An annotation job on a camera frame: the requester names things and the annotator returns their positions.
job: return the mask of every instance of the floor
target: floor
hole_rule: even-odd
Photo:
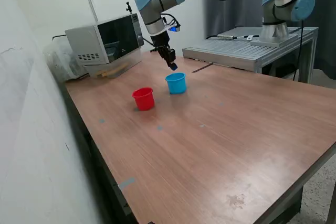
[[[312,84],[336,89],[336,80],[314,70]],[[325,224],[336,180],[336,154],[307,182],[303,189],[301,213],[290,224]]]

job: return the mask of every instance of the plastic cup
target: plastic cup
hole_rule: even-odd
[[[170,94],[182,94],[187,89],[185,73],[172,73],[166,78]]]
[[[132,96],[139,110],[150,110],[155,105],[152,88],[145,87],[135,90]]]

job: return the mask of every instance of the table leg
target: table leg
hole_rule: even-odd
[[[274,221],[270,224],[288,223],[296,214],[301,211],[303,188],[301,188],[294,197],[287,203],[287,207]]]
[[[299,82],[311,82],[314,70],[316,43],[317,39],[314,38],[312,41],[302,46],[299,62]]]
[[[336,185],[331,199],[327,224],[336,224]]]

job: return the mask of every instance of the microwave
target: microwave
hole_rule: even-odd
[[[65,31],[78,64],[103,65],[144,45],[137,14]]]

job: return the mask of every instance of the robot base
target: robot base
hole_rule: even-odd
[[[276,25],[263,25],[259,39],[251,41],[254,46],[283,47],[293,42],[299,35],[288,33],[285,22]]]

